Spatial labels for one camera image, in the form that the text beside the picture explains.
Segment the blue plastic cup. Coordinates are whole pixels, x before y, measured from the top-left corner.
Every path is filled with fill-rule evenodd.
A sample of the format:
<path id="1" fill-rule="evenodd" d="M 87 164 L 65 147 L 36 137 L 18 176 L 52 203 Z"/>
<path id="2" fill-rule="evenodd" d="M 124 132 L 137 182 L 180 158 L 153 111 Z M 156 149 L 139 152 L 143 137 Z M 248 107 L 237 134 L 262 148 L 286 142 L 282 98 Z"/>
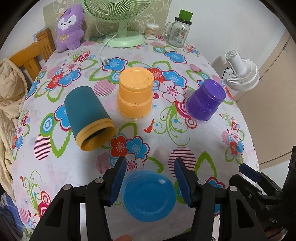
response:
<path id="1" fill-rule="evenodd" d="M 121 198 L 126 211 L 143 222 L 162 220 L 171 213 L 176 203 L 172 182 L 148 170 L 134 172 L 125 178 Z"/>

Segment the teal cup with yellow rim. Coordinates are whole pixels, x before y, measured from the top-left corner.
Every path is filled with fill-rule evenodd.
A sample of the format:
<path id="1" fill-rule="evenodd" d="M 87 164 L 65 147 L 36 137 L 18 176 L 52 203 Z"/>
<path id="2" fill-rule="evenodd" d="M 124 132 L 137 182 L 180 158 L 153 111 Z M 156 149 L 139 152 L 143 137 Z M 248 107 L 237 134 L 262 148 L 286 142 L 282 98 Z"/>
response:
<path id="1" fill-rule="evenodd" d="M 74 139 L 83 151 L 92 151 L 115 135 L 115 126 L 93 89 L 79 86 L 64 100 Z"/>

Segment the purple plastic cup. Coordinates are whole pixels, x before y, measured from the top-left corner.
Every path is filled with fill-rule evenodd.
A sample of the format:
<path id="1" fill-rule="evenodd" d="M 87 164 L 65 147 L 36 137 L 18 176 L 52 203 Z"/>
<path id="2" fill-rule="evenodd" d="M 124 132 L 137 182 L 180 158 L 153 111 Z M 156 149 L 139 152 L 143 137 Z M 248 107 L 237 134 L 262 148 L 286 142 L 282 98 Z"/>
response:
<path id="1" fill-rule="evenodd" d="M 185 102 L 190 117 L 198 121 L 208 121 L 225 100 L 223 87 L 212 79 L 206 79 Z"/>

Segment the orange plastic cup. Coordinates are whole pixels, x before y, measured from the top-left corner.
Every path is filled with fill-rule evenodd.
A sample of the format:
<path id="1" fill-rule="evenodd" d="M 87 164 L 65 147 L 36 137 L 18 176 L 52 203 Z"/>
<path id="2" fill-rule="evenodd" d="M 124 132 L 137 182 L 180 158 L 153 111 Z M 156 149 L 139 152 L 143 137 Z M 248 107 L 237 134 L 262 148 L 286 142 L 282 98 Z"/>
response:
<path id="1" fill-rule="evenodd" d="M 143 118 L 152 109 L 153 74 L 141 67 L 130 67 L 119 75 L 117 109 L 126 118 Z"/>

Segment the green cup on jar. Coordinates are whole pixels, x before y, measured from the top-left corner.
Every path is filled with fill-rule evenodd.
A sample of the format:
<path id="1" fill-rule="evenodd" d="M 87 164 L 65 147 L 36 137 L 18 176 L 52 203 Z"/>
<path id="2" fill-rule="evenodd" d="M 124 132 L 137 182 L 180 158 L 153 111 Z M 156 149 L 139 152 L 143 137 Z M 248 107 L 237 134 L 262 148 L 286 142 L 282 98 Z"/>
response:
<path id="1" fill-rule="evenodd" d="M 191 22 L 192 16 L 193 16 L 193 13 L 181 9 L 180 12 L 179 12 L 179 17 L 178 18 L 180 20 L 182 20 L 182 21 Z"/>

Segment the floral tablecloth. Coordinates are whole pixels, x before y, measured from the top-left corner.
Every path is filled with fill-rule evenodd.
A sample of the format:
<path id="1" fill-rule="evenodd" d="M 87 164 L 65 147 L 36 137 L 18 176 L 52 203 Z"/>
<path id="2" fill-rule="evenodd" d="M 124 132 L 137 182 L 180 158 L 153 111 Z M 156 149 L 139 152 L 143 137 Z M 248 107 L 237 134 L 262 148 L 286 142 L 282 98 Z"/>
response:
<path id="1" fill-rule="evenodd" d="M 152 110 L 139 120 L 125 118 L 116 105 L 119 75 L 130 67 L 154 75 Z M 88 184 L 123 154 L 128 174 L 149 170 L 168 178 L 176 203 L 162 220 L 143 222 L 118 198 L 106 209 L 111 236 L 164 240 L 188 231 L 194 211 L 182 199 L 174 175 L 176 157 L 219 188 L 228 187 L 242 163 L 258 169 L 249 129 L 230 92 L 209 121 L 187 114 L 186 98 L 206 79 L 220 82 L 195 46 L 176 48 L 163 37 L 130 48 L 104 47 L 92 38 L 75 50 L 52 54 L 27 93 L 13 142 L 13 187 L 23 225 L 35 228 L 63 185 Z M 115 125 L 112 139 L 89 152 L 76 144 L 64 106 L 67 94 L 79 86 L 93 89 Z"/>

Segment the beige cabinet door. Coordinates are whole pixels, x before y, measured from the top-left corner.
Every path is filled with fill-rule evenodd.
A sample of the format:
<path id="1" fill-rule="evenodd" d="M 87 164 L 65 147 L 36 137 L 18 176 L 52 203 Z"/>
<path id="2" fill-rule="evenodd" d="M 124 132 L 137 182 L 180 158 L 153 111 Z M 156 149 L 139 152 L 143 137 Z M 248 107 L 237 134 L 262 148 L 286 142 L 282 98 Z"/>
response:
<path id="1" fill-rule="evenodd" d="M 265 169 L 289 160 L 295 146 L 295 42 L 288 32 L 259 74 L 258 85 L 235 100 Z"/>

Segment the white standing fan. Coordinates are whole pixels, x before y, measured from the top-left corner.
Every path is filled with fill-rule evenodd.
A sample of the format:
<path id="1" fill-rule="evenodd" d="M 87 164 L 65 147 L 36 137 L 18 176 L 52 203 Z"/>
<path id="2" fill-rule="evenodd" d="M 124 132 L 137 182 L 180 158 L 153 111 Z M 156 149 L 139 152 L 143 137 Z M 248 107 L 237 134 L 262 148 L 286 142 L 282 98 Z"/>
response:
<path id="1" fill-rule="evenodd" d="M 255 88 L 260 80 L 257 65 L 250 59 L 240 57 L 235 50 L 228 51 L 225 58 L 233 71 L 225 78 L 226 84 L 236 92 L 247 92 Z"/>

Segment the dark clothes pile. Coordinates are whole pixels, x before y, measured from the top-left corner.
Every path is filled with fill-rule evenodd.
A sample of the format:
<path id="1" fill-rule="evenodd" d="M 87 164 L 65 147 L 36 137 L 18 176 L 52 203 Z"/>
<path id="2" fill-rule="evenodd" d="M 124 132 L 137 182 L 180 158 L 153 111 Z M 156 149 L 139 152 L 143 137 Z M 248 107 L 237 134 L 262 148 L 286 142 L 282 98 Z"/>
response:
<path id="1" fill-rule="evenodd" d="M 1 240 L 21 240 L 23 223 L 18 208 L 6 192 L 1 194 Z"/>

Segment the glass mason jar mug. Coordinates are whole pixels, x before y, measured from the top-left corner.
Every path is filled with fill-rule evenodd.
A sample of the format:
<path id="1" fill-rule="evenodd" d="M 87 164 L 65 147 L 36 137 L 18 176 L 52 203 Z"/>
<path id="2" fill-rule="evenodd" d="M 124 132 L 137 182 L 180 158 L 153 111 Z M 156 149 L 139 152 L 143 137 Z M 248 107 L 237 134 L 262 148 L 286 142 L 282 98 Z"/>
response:
<path id="1" fill-rule="evenodd" d="M 191 25 L 191 21 L 182 20 L 178 17 L 175 17 L 174 22 L 166 23 L 164 36 L 166 37 L 167 43 L 174 47 L 182 48 L 187 39 Z"/>

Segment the beige jacket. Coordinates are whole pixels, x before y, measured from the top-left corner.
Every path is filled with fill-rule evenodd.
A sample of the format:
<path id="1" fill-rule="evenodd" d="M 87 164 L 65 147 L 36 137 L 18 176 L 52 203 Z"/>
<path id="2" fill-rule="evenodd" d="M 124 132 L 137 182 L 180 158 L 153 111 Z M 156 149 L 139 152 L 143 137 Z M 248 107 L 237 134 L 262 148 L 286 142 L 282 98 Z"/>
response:
<path id="1" fill-rule="evenodd" d="M 22 71 L 9 59 L 1 60 L 1 186 L 15 202 L 11 167 L 16 124 L 27 94 Z"/>

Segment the cotton swab container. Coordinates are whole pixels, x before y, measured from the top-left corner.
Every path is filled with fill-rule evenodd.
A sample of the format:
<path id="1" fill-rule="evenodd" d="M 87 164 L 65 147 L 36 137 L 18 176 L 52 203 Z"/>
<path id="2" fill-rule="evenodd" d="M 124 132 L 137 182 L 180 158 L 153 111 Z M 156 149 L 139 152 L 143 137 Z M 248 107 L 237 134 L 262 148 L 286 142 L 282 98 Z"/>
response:
<path id="1" fill-rule="evenodd" d="M 156 39 L 159 31 L 159 25 L 156 23 L 147 23 L 144 30 L 144 38 L 148 40 Z"/>

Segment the wooden chair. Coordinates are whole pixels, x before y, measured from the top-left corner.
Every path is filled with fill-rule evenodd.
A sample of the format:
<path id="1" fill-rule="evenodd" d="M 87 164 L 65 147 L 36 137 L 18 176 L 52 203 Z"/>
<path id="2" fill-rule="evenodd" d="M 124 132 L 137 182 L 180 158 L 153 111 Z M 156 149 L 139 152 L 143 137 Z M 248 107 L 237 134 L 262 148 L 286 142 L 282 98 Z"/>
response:
<path id="1" fill-rule="evenodd" d="M 37 57 L 42 55 L 43 60 L 46 62 L 56 50 L 49 28 L 45 28 L 37 33 L 36 38 L 36 42 L 33 42 L 25 49 L 18 51 L 10 57 L 10 60 L 15 63 L 18 68 L 23 66 L 27 70 L 32 80 L 35 80 L 41 71 L 41 66 Z"/>

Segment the purple plush toy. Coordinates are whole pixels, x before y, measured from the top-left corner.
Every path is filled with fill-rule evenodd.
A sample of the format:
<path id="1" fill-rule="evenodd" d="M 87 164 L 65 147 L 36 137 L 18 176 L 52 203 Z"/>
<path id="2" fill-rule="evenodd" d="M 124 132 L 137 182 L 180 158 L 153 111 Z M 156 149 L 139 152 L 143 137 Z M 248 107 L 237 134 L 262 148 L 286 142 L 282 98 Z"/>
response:
<path id="1" fill-rule="evenodd" d="M 67 8 L 57 23 L 57 52 L 77 49 L 84 37 L 84 11 L 81 4 Z"/>

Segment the green desk fan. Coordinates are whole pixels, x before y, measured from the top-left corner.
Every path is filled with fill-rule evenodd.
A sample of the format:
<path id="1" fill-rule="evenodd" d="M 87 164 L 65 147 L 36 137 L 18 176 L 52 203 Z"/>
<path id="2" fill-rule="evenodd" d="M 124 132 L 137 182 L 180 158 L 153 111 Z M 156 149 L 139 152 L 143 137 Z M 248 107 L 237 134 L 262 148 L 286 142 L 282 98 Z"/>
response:
<path id="1" fill-rule="evenodd" d="M 104 46 L 113 48 L 129 48 L 144 43 L 144 36 L 135 31 L 129 31 L 132 20 L 146 11 L 152 1 L 81 1 L 88 15 L 105 23 L 117 23 L 118 30 L 106 35 Z"/>

